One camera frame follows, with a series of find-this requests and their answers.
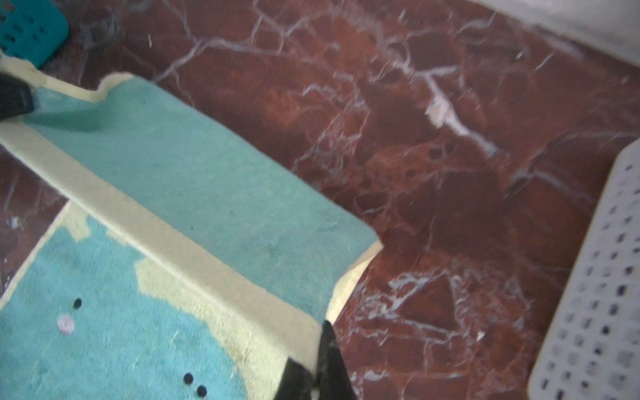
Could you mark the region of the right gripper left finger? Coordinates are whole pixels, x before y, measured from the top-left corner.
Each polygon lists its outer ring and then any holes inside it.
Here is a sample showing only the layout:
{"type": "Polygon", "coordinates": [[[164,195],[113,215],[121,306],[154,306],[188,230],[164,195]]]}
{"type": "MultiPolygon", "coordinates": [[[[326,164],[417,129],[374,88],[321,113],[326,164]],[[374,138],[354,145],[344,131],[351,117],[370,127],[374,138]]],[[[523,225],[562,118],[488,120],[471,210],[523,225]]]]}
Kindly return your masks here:
{"type": "Polygon", "coordinates": [[[289,358],[273,399],[311,400],[315,385],[315,376],[305,366],[289,358]]]}

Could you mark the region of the teal plastic basket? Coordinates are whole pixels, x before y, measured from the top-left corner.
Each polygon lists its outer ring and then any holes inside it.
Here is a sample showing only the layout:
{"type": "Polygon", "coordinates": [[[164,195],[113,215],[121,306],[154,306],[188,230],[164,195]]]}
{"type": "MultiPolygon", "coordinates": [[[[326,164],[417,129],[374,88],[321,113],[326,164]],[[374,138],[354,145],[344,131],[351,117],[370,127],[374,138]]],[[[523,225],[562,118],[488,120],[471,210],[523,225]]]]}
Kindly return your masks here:
{"type": "Polygon", "coordinates": [[[47,0],[1,0],[1,51],[41,68],[62,46],[69,26],[47,0]]]}

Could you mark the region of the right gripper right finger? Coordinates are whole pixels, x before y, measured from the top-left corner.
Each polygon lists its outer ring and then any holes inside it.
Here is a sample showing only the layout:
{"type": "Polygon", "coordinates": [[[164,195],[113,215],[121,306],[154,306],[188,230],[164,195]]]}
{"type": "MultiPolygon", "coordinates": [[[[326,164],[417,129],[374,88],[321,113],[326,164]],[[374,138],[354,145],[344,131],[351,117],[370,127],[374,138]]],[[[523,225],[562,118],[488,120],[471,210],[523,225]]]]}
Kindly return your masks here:
{"type": "Polygon", "coordinates": [[[317,383],[321,400],[356,400],[330,321],[323,323],[318,349],[317,383]]]}

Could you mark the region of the yellow teal whale towel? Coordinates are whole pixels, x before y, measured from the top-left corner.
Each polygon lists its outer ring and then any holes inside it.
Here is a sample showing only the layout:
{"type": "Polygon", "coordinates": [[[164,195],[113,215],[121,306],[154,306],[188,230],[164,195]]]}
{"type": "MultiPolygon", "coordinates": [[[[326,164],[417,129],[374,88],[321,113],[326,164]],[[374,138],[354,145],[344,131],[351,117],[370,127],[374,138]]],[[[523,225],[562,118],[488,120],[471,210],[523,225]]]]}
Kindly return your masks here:
{"type": "Polygon", "coordinates": [[[1,298],[4,399],[273,399],[315,376],[375,231],[145,79],[95,90],[1,58],[1,144],[67,199],[1,298]]]}

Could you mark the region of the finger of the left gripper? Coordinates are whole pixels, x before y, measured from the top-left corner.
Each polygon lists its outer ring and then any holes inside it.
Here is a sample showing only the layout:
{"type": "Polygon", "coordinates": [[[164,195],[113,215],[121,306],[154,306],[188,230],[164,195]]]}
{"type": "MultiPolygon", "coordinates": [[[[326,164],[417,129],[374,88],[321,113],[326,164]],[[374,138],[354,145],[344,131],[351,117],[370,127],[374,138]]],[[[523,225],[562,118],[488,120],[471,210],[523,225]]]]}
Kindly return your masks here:
{"type": "Polygon", "coordinates": [[[34,110],[33,93],[24,81],[5,73],[0,78],[0,120],[16,118],[34,110]]]}

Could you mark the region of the white plastic basket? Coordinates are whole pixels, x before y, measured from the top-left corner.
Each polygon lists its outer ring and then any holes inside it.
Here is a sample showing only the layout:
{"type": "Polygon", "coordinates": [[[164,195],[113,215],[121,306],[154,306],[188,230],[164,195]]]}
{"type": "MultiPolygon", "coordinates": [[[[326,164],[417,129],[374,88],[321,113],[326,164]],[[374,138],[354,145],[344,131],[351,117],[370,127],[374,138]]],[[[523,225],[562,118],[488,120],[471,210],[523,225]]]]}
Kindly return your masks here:
{"type": "Polygon", "coordinates": [[[528,380],[531,399],[639,397],[639,143],[617,156],[528,380]]]}

